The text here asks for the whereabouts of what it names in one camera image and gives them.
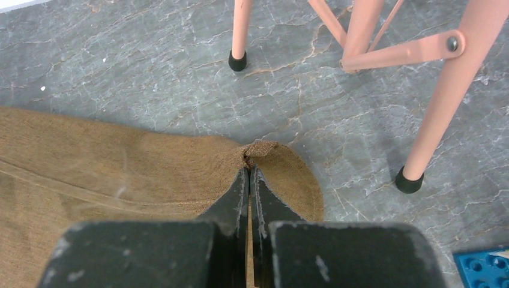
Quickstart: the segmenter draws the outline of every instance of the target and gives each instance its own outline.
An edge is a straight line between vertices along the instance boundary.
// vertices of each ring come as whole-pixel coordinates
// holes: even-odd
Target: gray marble floor
[[[336,15],[346,2],[330,1]],[[453,29],[465,5],[406,1],[379,46]],[[0,14],[0,104],[166,133],[286,143],[321,183],[328,220],[417,226],[450,287],[461,286],[452,251],[509,242],[509,25],[424,187],[405,195],[392,179],[442,63],[345,74],[342,49],[305,0],[258,0],[249,64],[235,74],[227,64],[232,15],[233,0],[52,0]]]

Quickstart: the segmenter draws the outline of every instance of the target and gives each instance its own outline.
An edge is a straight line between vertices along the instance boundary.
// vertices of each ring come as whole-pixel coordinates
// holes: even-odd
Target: pink metal bar
[[[247,29],[249,28],[252,6],[253,0],[235,0],[235,8],[233,8],[232,56],[237,60],[242,59],[245,54]]]
[[[509,16],[508,0],[470,0],[459,25],[467,40],[463,54],[445,61],[403,176],[421,177],[456,109]]]
[[[447,39],[457,40],[457,49],[449,51]],[[465,49],[465,38],[458,30],[435,34],[377,51],[350,58],[343,58],[341,64],[345,71],[408,65],[460,56]]]
[[[391,13],[389,14],[389,16],[387,17],[387,19],[385,19],[385,22],[384,24],[382,25],[382,27],[380,28],[380,31],[378,31],[378,33],[376,34],[376,37],[375,39],[373,40],[373,42],[371,43],[371,45],[369,46],[369,49],[367,49],[368,52],[371,52],[375,49],[376,45],[378,44],[378,41],[380,41],[380,38],[382,38],[382,35],[385,33],[385,31],[387,30],[387,28],[389,28],[389,25],[391,24],[391,22],[393,21],[394,19],[394,16],[396,15],[396,13],[398,12],[399,8],[401,7],[401,5],[403,4],[405,0],[398,0],[396,2],[396,4],[394,5],[394,8],[391,10]]]
[[[346,32],[325,0],[308,0],[308,2],[316,14],[318,14],[318,17],[322,19],[327,29],[331,31],[334,39],[336,39],[341,47],[344,47],[346,42]]]
[[[383,6],[384,0],[354,0],[354,9],[346,34],[343,59],[366,52]]]

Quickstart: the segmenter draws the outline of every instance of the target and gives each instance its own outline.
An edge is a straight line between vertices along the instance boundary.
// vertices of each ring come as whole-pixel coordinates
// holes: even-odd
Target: pink folding stool
[[[426,166],[507,20],[509,0],[469,0],[458,29],[375,50],[403,1],[396,2],[369,45],[383,0],[354,0],[348,33],[325,0],[308,0],[343,47],[340,65],[348,73],[445,60],[410,155],[396,176],[397,188],[410,194],[421,188]],[[235,0],[233,42],[228,61],[234,71],[242,71],[247,64],[245,43],[252,3],[252,0]]]

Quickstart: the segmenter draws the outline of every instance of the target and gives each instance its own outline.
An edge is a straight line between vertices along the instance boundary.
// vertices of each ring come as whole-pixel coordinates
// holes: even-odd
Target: brown towel
[[[323,219],[317,181],[277,142],[241,146],[0,107],[0,287],[35,287],[73,222],[194,218],[255,163],[295,211]]]

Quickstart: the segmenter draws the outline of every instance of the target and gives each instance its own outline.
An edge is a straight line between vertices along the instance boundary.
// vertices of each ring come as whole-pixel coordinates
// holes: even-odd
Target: blue plastic object
[[[454,253],[465,288],[509,288],[509,260],[493,253],[509,247]]]

